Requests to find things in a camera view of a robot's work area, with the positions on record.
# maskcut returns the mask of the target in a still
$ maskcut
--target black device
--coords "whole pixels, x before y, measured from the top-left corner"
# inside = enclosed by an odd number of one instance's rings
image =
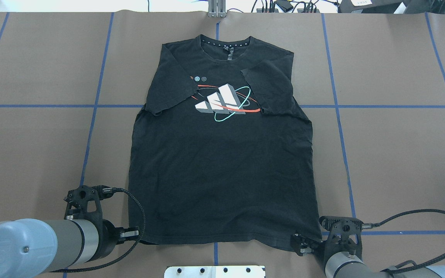
[[[405,14],[421,14],[431,12],[433,14],[445,14],[445,0],[405,0]]]
[[[278,5],[284,12],[288,12],[293,9],[293,5],[286,0],[277,0],[276,5]]]
[[[339,4],[338,12],[342,14],[393,14],[402,2],[402,0],[343,0]]]

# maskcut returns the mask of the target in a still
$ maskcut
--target neckline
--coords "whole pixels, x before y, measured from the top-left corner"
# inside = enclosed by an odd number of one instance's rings
[[[223,42],[223,41],[219,41],[217,39],[212,39],[205,35],[198,35],[196,37],[195,41],[197,43],[197,47],[198,47],[199,51],[201,51],[203,56],[205,56],[208,60],[210,60],[214,63],[219,63],[219,64],[236,63],[236,62],[242,60],[242,58],[244,58],[245,55],[247,53],[249,53],[251,47],[255,43],[255,39],[252,36],[247,37],[246,39],[243,39],[241,41]],[[218,47],[219,46],[220,47],[223,47],[223,46],[228,46],[228,47],[247,46],[247,49],[242,54],[238,55],[238,57],[234,58],[233,60],[219,60],[219,59],[216,59],[216,58],[210,56],[207,52],[205,52],[205,50],[202,48],[202,44],[209,44],[211,46],[218,46]]]

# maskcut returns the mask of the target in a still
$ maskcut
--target metal bracket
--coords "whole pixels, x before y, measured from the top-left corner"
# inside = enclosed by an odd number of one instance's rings
[[[209,0],[209,17],[226,17],[226,0]]]
[[[168,267],[164,278],[265,278],[265,266]]]

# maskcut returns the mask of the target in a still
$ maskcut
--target white surface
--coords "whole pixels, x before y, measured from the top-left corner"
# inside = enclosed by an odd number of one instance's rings
[[[169,267],[164,272],[164,278],[265,278],[264,266],[194,266]]]
[[[352,0],[353,6],[366,6],[366,5],[372,5],[372,1],[370,0]]]
[[[253,3],[254,0],[226,0],[226,9],[237,8],[250,12]],[[328,2],[319,1],[317,7],[321,12],[337,12],[337,7]],[[260,0],[254,12],[258,8],[262,8]],[[0,0],[0,12],[114,12],[123,9],[147,11],[147,0]],[[208,10],[208,2],[202,0],[150,0],[150,11],[154,12]]]

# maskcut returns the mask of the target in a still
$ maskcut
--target printed logo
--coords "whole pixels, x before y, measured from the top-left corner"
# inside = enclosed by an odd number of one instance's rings
[[[248,86],[243,86],[238,89],[234,89],[230,84],[225,84],[221,87],[209,86],[209,85],[199,85],[201,89],[213,89],[218,90],[215,93],[207,95],[203,102],[199,102],[195,105],[195,109],[201,113],[214,113],[214,120],[216,122],[222,122],[229,119],[235,114],[246,114],[259,112],[260,109],[242,109],[242,107],[249,106],[250,101],[256,103],[256,101],[250,97],[252,90]],[[240,93],[239,90],[246,90],[246,94]],[[218,120],[216,118],[217,114],[229,114],[226,118]]]

